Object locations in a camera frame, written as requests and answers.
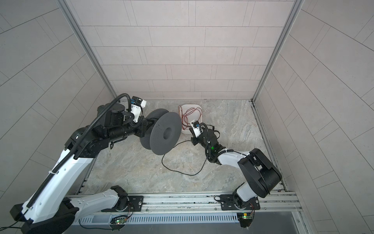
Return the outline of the grey perforated cable spool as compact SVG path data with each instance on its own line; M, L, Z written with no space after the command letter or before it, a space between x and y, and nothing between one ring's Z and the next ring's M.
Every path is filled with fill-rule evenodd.
M141 145L156 155L168 153L177 143L182 131L181 118L178 113L160 108L150 112L147 120L154 124L140 138Z

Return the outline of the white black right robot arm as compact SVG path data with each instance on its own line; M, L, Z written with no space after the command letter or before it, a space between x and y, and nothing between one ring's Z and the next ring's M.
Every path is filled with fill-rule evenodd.
M249 152L226 149L218 143L214 130L206 127L190 127L192 144L200 144L210 163L239 168L246 182L233 192L232 203L244 209L253 203L255 197L265 198L282 180L282 175L266 155L258 148Z

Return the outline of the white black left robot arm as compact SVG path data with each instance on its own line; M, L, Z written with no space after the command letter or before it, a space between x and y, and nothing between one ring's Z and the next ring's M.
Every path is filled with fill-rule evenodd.
M154 124L143 116L146 101L123 93L98 107L97 117L76 130L54 168L36 192L23 204L13 206L15 222L24 234L61 234L74 222L101 210L129 209L127 192L120 186L84 198L70 199L67 193L98 154L128 136L144 137Z

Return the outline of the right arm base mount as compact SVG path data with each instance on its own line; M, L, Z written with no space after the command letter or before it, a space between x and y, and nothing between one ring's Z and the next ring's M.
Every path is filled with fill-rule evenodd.
M214 200L221 205L223 211L238 210L260 210L260 204L257 197L253 197L248 201L242 201L238 195L218 195Z

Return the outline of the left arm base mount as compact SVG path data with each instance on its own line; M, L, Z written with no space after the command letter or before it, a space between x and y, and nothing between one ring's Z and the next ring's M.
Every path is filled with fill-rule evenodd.
M143 196L128 196L126 200L120 200L115 207L101 210L101 212L140 212L143 200Z

